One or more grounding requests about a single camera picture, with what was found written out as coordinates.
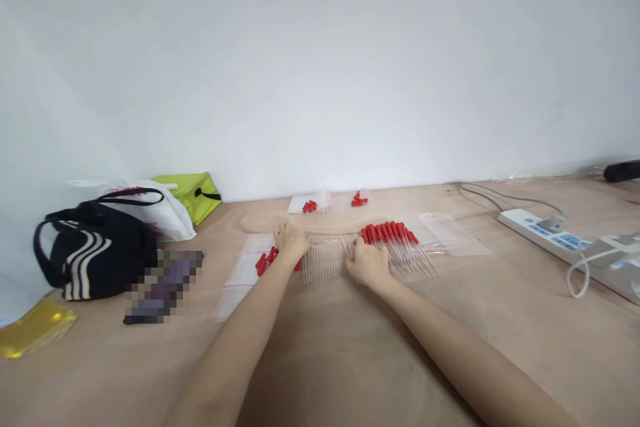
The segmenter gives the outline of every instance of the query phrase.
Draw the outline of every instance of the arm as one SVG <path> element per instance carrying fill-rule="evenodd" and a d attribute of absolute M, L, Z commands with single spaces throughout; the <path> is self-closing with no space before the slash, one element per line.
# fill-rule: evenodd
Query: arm
<path fill-rule="evenodd" d="M 490 427 L 576 427 L 576 422 L 518 367 L 445 312 L 397 281 L 387 250 L 359 238 L 349 273 L 409 327 L 455 389 Z"/>
<path fill-rule="evenodd" d="M 305 234 L 289 223 L 273 235 L 280 253 L 205 352 L 166 427 L 235 425 L 291 272 L 309 249 Z"/>

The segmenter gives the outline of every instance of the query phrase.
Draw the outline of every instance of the black tote bag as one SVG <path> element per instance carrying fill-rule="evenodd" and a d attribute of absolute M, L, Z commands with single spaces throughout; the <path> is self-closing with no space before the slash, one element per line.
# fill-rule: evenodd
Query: black tote bag
<path fill-rule="evenodd" d="M 157 193 L 153 202 L 121 199 L 135 193 Z M 163 201 L 157 189 L 139 188 L 107 193 L 76 208 L 50 213 L 33 236 L 33 251 L 49 285 L 62 289 L 66 300 L 90 300 L 124 292 L 157 262 L 157 242 L 136 217 L 107 207 L 108 203 L 153 205 Z M 40 242 L 43 227 L 58 235 L 49 258 Z"/>

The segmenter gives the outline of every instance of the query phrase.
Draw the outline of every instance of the white stripe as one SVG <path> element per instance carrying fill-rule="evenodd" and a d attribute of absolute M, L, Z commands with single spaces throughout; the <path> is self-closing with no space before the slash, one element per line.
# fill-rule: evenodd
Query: white stripe
<path fill-rule="evenodd" d="M 87 256 L 91 255 L 102 246 L 102 237 L 95 232 L 91 232 L 91 235 L 95 236 L 95 244 L 93 244 L 91 248 L 84 253 L 84 255 L 78 256 L 71 265 L 71 286 L 73 288 L 72 297 L 74 300 L 80 300 L 82 298 L 80 296 L 80 278 L 78 276 L 80 262 L 82 262 L 85 258 L 87 258 Z"/>
<path fill-rule="evenodd" d="M 81 230 L 81 232 L 87 236 L 87 241 L 82 247 L 80 247 L 78 250 L 73 252 L 69 257 L 67 257 L 67 261 L 65 262 L 65 265 L 63 266 L 63 269 L 64 269 L 65 273 L 67 272 L 67 269 L 73 263 L 73 261 L 76 258 L 82 256 L 87 250 L 90 250 L 91 246 L 95 242 L 95 238 L 89 232 L 85 232 L 84 230 Z M 72 293 L 71 293 L 71 286 L 72 285 L 73 285 L 73 281 L 72 282 L 68 282 L 67 285 L 65 285 L 64 296 L 65 296 L 65 299 L 67 299 L 67 300 L 72 300 L 73 299 Z"/>
<path fill-rule="evenodd" d="M 86 256 L 85 259 L 82 261 L 82 264 L 80 264 L 80 280 L 82 281 L 82 294 L 81 294 L 82 298 L 91 298 L 91 296 L 89 295 L 89 276 L 87 275 L 87 267 L 89 266 L 89 262 L 96 255 L 99 255 L 102 252 L 104 252 L 106 249 L 108 249 L 110 245 L 111 245 L 111 239 L 105 239 L 104 245 L 102 245 L 102 247 L 100 247 L 98 250 L 93 252 L 91 255 Z"/>

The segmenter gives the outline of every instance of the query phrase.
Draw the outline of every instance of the power plug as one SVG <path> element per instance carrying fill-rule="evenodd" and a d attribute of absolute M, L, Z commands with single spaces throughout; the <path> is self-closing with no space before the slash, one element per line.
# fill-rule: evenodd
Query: power plug
<path fill-rule="evenodd" d="M 562 224 L 565 223 L 567 218 L 565 216 L 553 216 L 546 220 L 538 222 L 536 225 L 541 229 L 551 232 L 552 234 L 558 234 L 563 231 Z"/>
<path fill-rule="evenodd" d="M 617 238 L 613 236 L 600 237 L 591 244 L 591 247 L 584 250 L 586 258 L 594 257 L 592 260 L 589 260 L 589 265 L 600 269 L 615 269 L 617 267 L 614 266 L 622 266 L 627 263 L 627 260 L 640 255 L 640 242 L 630 243 L 629 237 L 630 236 L 620 236 Z"/>

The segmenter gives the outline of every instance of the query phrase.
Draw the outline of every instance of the white wall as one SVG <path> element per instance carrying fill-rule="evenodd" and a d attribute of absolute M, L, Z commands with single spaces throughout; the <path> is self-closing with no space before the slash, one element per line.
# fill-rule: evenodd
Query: white wall
<path fill-rule="evenodd" d="M 70 177 L 208 170 L 232 201 L 640 154 L 638 0 L 0 3 L 11 264 Z"/>
<path fill-rule="evenodd" d="M 91 197 L 67 181 L 131 168 L 1 3 L 0 52 L 1 328 L 51 290 L 32 253 L 33 230 L 46 214 Z"/>

